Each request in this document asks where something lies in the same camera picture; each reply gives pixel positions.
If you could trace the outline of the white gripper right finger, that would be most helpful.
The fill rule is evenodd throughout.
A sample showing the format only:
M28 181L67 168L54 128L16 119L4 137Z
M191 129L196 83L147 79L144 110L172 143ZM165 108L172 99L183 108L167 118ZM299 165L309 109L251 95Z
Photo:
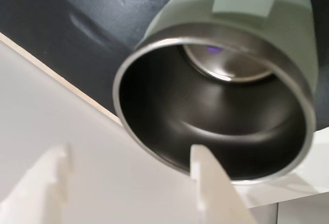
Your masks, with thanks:
M226 171L204 145L191 146L190 178L196 183L201 223L256 223Z

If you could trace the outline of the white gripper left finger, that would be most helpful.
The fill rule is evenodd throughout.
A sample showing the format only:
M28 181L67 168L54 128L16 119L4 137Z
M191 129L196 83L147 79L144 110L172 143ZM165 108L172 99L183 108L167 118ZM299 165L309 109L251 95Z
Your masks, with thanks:
M44 152L1 201L1 223L62 223L72 159L69 143Z

